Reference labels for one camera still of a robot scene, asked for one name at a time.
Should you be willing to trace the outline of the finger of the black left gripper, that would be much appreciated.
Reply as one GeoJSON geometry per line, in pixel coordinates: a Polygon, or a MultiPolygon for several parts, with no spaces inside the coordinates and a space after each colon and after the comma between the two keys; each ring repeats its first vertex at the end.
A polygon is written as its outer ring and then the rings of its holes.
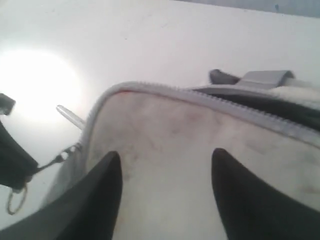
{"type": "Polygon", "coordinates": [[[36,173],[35,161],[0,125],[0,184],[9,188],[23,188],[36,173]]]}
{"type": "Polygon", "coordinates": [[[1,93],[0,94],[0,114],[1,115],[10,115],[16,101],[9,96],[1,93]]]}

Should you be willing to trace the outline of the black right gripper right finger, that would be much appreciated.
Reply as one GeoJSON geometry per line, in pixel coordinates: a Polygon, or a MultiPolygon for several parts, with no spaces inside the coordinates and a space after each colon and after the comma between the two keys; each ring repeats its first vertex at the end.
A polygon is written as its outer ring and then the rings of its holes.
{"type": "Polygon", "coordinates": [[[223,148],[211,157],[211,184],[229,240],[318,240],[320,213],[257,177],[223,148]]]}

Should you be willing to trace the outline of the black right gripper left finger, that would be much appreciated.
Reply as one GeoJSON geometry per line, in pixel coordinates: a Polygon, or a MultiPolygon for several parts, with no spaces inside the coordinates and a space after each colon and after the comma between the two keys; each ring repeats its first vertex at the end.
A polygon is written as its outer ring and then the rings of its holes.
{"type": "Polygon", "coordinates": [[[31,216],[1,230],[2,240],[110,240],[123,189],[121,159],[108,152],[76,185],[31,216]]]}

